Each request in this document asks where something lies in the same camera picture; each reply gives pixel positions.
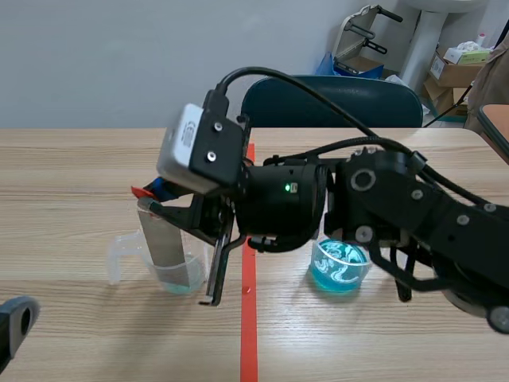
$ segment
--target chair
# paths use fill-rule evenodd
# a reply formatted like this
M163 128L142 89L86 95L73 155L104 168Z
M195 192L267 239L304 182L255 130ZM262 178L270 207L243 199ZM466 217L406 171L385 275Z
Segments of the chair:
M409 88L380 80L297 76L368 127L421 127L422 106ZM320 101L281 80L267 78L244 97L252 127L350 127Z

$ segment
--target wooden table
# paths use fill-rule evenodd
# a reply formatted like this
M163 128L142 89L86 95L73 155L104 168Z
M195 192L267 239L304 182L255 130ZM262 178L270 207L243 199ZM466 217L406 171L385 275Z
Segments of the wooden table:
M483 138L509 164L509 105L486 105L479 110Z
M509 204L509 168L471 131L385 129L446 177ZM351 129L253 131L257 162ZM155 175L163 130L0 131L0 298L30 294L42 312L2 375L15 382L239 380L240 250L218 309L159 291L136 259L107 285L108 244L138 227L130 185ZM263 382L503 381L509 337L440 293L398 301L372 269L349 298L307 276L309 246L258 255L258 369ZM420 275L429 275L419 270Z

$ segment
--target red tape line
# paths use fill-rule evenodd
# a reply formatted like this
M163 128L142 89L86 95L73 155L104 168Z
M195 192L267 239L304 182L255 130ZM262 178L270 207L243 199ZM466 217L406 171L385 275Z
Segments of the red tape line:
M255 145L247 157L255 161ZM242 250L242 306L240 314L240 382L258 382L258 323L256 316L256 251Z

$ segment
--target cardboard box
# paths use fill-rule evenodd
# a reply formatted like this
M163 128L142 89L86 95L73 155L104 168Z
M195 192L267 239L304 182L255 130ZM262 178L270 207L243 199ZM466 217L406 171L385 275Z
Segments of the cardboard box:
M441 88L467 88L484 64L455 65L435 53L429 74Z
M490 55L490 50L475 50L473 52L464 52L456 48L449 48L445 52L444 60L451 64L482 64L485 63Z
M429 109L435 117L447 111L452 105L458 102L465 93L466 88L442 88L437 82L428 76L424 83L424 97L427 98ZM463 102L459 107L452 109L440 120L449 122L464 122L468 115L467 102Z

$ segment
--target small glass cup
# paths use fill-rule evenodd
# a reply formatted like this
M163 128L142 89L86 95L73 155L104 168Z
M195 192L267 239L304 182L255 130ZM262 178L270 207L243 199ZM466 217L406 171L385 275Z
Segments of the small glass cup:
M334 292L356 290L370 268L369 256L361 248L327 237L313 243L309 269L322 289Z
M207 281L208 259L212 247L188 234L183 233L181 236L185 262L173 267L153 265L145 236L140 230L129 235L116 236L107 257L110 284L119 283L122 278L120 259L123 256L137 255L164 290L173 294L188 294L200 288Z

